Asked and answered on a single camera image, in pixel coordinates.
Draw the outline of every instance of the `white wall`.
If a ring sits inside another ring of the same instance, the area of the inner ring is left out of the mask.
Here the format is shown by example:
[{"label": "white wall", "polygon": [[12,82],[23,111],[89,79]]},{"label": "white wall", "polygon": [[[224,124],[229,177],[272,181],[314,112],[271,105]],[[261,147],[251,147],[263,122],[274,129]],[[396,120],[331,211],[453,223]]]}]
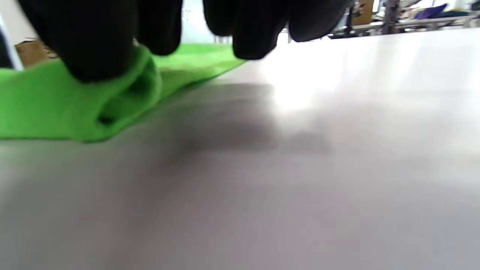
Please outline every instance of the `white wall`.
[{"label": "white wall", "polygon": [[0,0],[0,16],[7,26],[11,42],[16,44],[26,37],[37,37],[16,0]]},{"label": "white wall", "polygon": [[182,43],[214,43],[215,36],[208,29],[202,0],[183,0]]}]

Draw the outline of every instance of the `black glove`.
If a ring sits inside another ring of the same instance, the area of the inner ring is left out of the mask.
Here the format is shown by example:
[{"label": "black glove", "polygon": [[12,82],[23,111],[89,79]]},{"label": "black glove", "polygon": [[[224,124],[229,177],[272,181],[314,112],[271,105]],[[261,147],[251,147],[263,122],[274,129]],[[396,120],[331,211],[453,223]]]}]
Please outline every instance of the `black glove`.
[{"label": "black glove", "polygon": [[235,55],[260,59],[276,46],[288,24],[297,42],[330,33],[352,0],[203,0],[208,27],[215,35],[233,36]]},{"label": "black glove", "polygon": [[[82,82],[123,74],[136,37],[154,54],[180,43],[182,0],[18,0],[43,42]],[[351,0],[204,0],[208,26],[233,35],[242,59],[260,59],[288,23],[295,41],[328,34]]]},{"label": "black glove", "polygon": [[133,37],[158,55],[180,43],[182,0],[18,0],[42,41],[82,82],[127,69]]}]

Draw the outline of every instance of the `white table surface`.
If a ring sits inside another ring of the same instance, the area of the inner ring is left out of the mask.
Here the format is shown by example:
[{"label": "white table surface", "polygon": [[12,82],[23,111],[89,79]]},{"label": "white table surface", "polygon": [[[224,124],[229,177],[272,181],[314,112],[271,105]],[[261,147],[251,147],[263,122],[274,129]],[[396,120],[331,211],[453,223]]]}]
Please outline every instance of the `white table surface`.
[{"label": "white table surface", "polygon": [[285,45],[0,185],[2,270],[478,270],[480,29]]}]

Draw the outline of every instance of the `green cloth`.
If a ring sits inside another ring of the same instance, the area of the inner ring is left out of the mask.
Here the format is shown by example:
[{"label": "green cloth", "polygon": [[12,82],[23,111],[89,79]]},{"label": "green cloth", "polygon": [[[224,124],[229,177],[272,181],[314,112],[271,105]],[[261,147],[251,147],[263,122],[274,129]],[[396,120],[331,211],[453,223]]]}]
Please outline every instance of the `green cloth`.
[{"label": "green cloth", "polygon": [[231,46],[182,44],[170,56],[137,47],[120,78],[81,84],[61,61],[22,72],[0,69],[0,138],[108,139],[182,87],[243,62]]}]

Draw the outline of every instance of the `cardboard box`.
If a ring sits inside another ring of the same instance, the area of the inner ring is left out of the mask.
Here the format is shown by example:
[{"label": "cardboard box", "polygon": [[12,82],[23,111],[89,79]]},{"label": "cardboard box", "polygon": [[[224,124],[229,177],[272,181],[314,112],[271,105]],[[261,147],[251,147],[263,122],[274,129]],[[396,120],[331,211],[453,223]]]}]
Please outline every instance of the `cardboard box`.
[{"label": "cardboard box", "polygon": [[50,59],[45,45],[37,39],[19,43],[15,45],[15,48],[25,68]]}]

